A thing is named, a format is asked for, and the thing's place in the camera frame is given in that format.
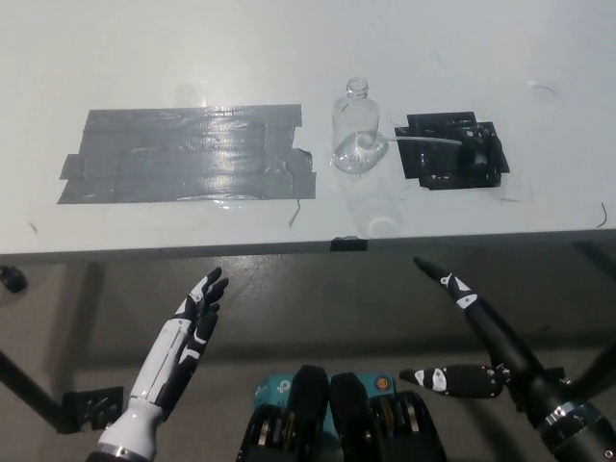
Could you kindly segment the black and white right hand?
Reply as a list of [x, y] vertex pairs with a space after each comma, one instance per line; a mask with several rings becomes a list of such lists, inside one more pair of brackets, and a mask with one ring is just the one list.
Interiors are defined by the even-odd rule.
[[443, 288], [485, 347], [491, 364], [407, 368], [399, 378], [436, 394], [452, 398], [487, 399], [507, 389], [520, 412], [539, 425], [566, 415], [572, 401], [564, 377], [545, 368], [511, 325], [457, 274], [421, 257], [414, 263]]

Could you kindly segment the white and black left hand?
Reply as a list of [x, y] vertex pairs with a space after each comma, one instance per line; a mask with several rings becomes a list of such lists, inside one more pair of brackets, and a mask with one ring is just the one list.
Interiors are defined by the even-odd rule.
[[215, 268], [182, 300], [163, 325], [130, 393], [162, 410], [167, 419], [191, 381], [218, 322], [228, 280]]

